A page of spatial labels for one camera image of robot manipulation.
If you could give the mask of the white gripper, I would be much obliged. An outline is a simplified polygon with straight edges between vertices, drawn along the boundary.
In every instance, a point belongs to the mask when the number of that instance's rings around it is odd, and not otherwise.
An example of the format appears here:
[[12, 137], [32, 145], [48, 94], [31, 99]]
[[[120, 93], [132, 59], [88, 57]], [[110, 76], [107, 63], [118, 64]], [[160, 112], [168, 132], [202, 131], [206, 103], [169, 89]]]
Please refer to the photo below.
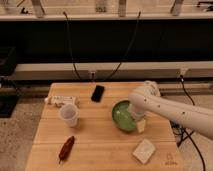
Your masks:
[[135, 121], [138, 121], [136, 123], [137, 131], [139, 133], [143, 133], [145, 131], [146, 126], [146, 120], [143, 119], [145, 116], [145, 111], [143, 109], [136, 108], [134, 105], [130, 104], [128, 107], [128, 112], [131, 114], [131, 117]]

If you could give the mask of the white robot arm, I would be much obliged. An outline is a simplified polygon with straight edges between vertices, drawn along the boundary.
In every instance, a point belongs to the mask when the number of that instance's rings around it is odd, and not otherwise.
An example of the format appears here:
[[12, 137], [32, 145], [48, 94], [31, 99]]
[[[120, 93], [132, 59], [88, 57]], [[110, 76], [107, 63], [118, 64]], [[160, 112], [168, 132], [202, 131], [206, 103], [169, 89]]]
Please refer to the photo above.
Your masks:
[[143, 82], [128, 96], [130, 111], [138, 118], [146, 111], [159, 114], [213, 140], [213, 109], [167, 100], [159, 94], [156, 82]]

